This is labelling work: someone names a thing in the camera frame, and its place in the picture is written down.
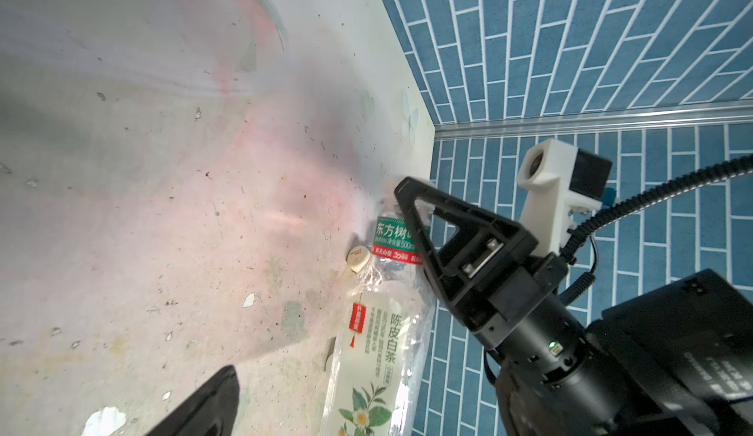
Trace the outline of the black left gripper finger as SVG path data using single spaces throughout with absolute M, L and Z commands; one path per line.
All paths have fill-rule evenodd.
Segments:
M 239 407 L 240 384 L 236 369 L 217 371 L 148 436 L 231 436 Z

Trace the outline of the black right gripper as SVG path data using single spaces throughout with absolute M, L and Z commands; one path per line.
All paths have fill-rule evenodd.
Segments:
M 521 224 L 419 179 L 404 178 L 394 195 L 445 308 L 574 434 L 615 433 L 624 379 L 553 292 L 567 264 L 533 259 L 538 242 Z

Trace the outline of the clear bottle green white cap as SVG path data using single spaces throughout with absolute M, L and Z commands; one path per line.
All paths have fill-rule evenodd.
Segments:
M 331 355 L 323 435 L 409 435 L 418 408 L 435 295 L 396 202 L 373 233 L 348 256 L 355 285 Z

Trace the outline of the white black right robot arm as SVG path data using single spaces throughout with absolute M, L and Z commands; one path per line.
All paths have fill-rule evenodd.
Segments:
M 418 179 L 394 191 L 427 281 L 484 347 L 512 434 L 748 435 L 752 306 L 710 269 L 581 324 L 551 216 L 509 220 Z

